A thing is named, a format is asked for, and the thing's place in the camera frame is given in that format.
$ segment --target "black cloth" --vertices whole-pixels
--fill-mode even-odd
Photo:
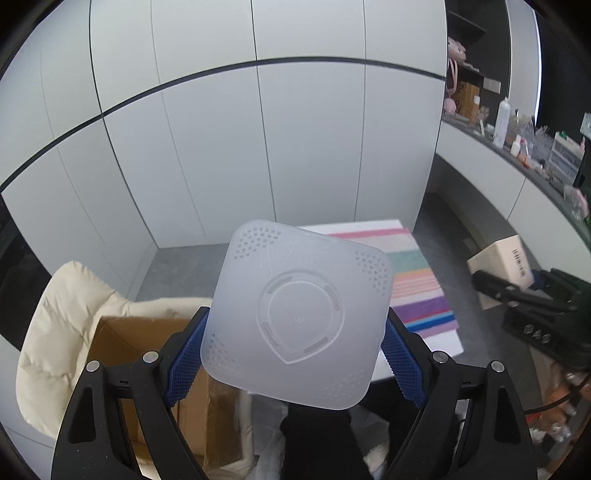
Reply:
[[[396,457],[408,436],[418,409],[405,400],[396,380],[373,383],[361,405],[389,422],[388,464]],[[324,410],[290,404],[281,423],[285,454],[281,480],[371,480],[346,410]],[[459,432],[459,422],[450,429],[449,452]]]

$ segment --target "ventilation holes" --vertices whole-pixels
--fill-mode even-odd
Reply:
[[[240,376],[240,367],[236,364],[236,359],[228,354],[226,345],[215,333],[212,333],[207,340],[205,347],[205,360],[210,367],[216,368],[224,374]]]
[[[336,382],[326,387],[320,392],[320,398],[338,403],[355,400],[354,397],[356,397],[356,393],[360,389],[364,378],[365,370],[354,372],[340,382]]]
[[[230,251],[233,253],[234,260],[250,257],[251,253],[256,252],[260,247],[273,245],[279,236],[281,230],[271,229],[263,226],[253,226],[246,229],[238,235],[238,241]]]
[[[361,269],[361,273],[367,275],[368,282],[372,288],[385,297],[387,285],[389,284],[389,272],[386,267],[387,260],[383,260],[379,255],[369,254],[360,250],[355,251],[355,263]]]

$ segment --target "white bottle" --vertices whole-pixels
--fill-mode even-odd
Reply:
[[[513,142],[513,145],[511,145],[511,155],[513,155],[515,158],[517,158],[517,155],[519,155],[520,149],[521,149],[521,136],[517,135],[515,137],[515,141]]]
[[[499,103],[499,112],[496,114],[495,135],[492,142],[499,148],[505,145],[505,137],[507,136],[507,128],[509,127],[509,117],[511,116],[511,106],[509,99],[505,99]]]

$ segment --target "barcode label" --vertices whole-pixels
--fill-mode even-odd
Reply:
[[[515,258],[515,263],[517,264],[517,268],[519,268],[519,276],[525,277],[525,267],[523,265],[523,260],[521,259],[521,255],[519,254],[519,250],[513,250],[513,258]]]

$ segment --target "circular mount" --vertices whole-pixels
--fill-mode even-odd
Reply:
[[[505,371],[505,365],[503,365],[498,360],[491,362],[491,368],[497,373],[501,373],[501,372]]]
[[[449,360],[449,355],[445,352],[440,350],[433,352],[433,360],[435,360],[438,364],[444,364]]]
[[[343,318],[335,287],[308,270],[286,271],[267,282],[257,314],[261,335],[287,364],[327,348],[339,335]]]
[[[156,360],[158,360],[158,352],[154,352],[153,350],[150,350],[149,352],[144,353],[144,356],[142,357],[142,359],[147,364],[151,364],[151,363],[155,362]]]
[[[86,370],[89,372],[95,372],[99,369],[100,362],[98,360],[91,360],[86,364]]]

